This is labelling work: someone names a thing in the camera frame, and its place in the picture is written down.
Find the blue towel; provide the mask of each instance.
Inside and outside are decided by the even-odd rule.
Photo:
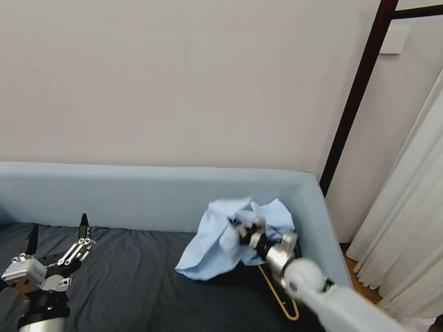
[[[271,239],[281,239],[282,233],[294,231],[291,213],[278,199],[266,205],[251,202],[250,198],[213,201],[175,270],[190,279],[208,280],[234,269],[240,261],[245,265],[262,264],[254,250],[239,244],[228,220],[236,217],[250,223],[258,216],[266,221],[266,235]]]

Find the bed headboard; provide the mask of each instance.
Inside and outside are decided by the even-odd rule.
[[[313,174],[263,169],[0,163],[0,223],[195,232],[208,203],[279,198],[292,213],[304,256],[349,286]]]

